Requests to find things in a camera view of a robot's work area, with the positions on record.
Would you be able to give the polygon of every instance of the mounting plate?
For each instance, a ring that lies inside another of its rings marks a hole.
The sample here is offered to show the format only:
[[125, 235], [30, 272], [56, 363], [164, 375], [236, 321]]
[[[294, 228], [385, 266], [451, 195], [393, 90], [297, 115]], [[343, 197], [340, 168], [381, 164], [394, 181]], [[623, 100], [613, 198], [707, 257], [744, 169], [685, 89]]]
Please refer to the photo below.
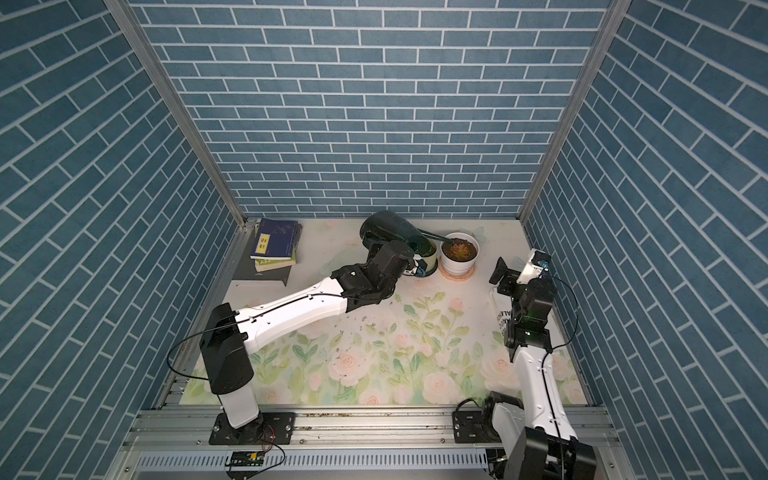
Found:
[[216, 417], [214, 429], [210, 433], [210, 445], [261, 445], [261, 439], [266, 438], [277, 445], [289, 445], [293, 435], [293, 423], [296, 414], [293, 412], [261, 412], [261, 424], [252, 432], [233, 429], [226, 413]]
[[499, 443], [502, 439], [490, 425], [482, 421], [482, 410], [453, 412], [453, 440], [456, 443]]

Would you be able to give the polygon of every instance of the red wire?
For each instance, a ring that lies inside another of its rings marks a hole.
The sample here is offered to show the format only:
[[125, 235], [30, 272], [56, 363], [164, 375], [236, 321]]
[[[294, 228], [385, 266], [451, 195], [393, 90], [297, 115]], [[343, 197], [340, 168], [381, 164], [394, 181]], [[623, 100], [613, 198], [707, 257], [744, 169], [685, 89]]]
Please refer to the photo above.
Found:
[[[271, 425], [267, 425], [267, 426], [270, 428], [270, 430], [272, 430], [272, 437], [270, 438], [270, 440], [272, 442], [274, 442], [275, 440], [277, 440], [277, 437], [275, 435], [275, 429], [273, 429]], [[270, 447], [268, 449], [264, 450], [264, 441], [262, 440], [262, 442], [261, 442], [261, 451], [264, 452], [264, 453], [267, 453], [271, 449], [272, 449], [272, 444], [270, 443]]]

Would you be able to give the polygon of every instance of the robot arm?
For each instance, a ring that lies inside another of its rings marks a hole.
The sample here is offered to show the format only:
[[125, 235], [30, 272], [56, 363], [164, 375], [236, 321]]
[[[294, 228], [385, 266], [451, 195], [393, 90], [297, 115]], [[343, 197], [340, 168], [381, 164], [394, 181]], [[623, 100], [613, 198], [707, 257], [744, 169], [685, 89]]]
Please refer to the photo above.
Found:
[[550, 261], [533, 249], [517, 271], [499, 258], [490, 280], [498, 283], [500, 294], [511, 297], [505, 345], [523, 385], [522, 405], [494, 392], [484, 408], [508, 456], [505, 480], [592, 480], [596, 469], [593, 448], [578, 441], [565, 415], [552, 371], [553, 348], [545, 326], [557, 290], [545, 275]]
[[260, 412], [248, 355], [267, 343], [328, 316], [378, 304], [395, 292], [397, 279], [417, 269], [403, 242], [384, 244], [366, 263], [347, 265], [310, 288], [271, 303], [234, 312], [214, 308], [200, 339], [210, 391], [218, 395], [233, 435], [260, 438]]

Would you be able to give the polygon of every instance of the table surface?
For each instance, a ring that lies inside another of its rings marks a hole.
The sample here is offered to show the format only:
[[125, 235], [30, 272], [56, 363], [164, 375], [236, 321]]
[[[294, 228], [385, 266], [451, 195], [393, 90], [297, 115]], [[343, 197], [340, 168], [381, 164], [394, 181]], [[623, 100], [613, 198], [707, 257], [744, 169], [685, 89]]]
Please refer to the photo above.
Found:
[[[520, 396], [520, 383], [489, 296], [496, 260], [521, 268], [530, 248], [517, 220], [411, 220], [438, 234], [463, 231], [480, 243], [475, 272], [465, 281], [438, 270], [426, 278], [404, 276], [396, 293], [319, 320], [250, 356], [261, 404], [451, 405], [480, 399], [488, 390]], [[343, 265], [363, 263], [361, 221], [301, 220], [298, 264], [281, 282], [233, 280], [224, 302], [257, 306], [303, 290]], [[563, 343], [554, 318], [553, 345]], [[558, 390], [566, 405], [586, 403], [566, 349], [553, 354]], [[202, 359], [195, 366], [205, 376]], [[191, 380], [181, 404], [216, 405], [207, 382]]]

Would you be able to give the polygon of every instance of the succulent plant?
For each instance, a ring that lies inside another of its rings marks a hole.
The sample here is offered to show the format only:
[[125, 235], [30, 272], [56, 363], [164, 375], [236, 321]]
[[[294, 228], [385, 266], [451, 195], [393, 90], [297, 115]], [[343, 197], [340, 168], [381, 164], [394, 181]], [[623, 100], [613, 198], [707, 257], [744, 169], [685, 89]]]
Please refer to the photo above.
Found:
[[466, 243], [456, 242], [451, 245], [451, 257], [459, 262], [465, 262], [471, 260], [472, 253], [469, 250], [469, 246]]

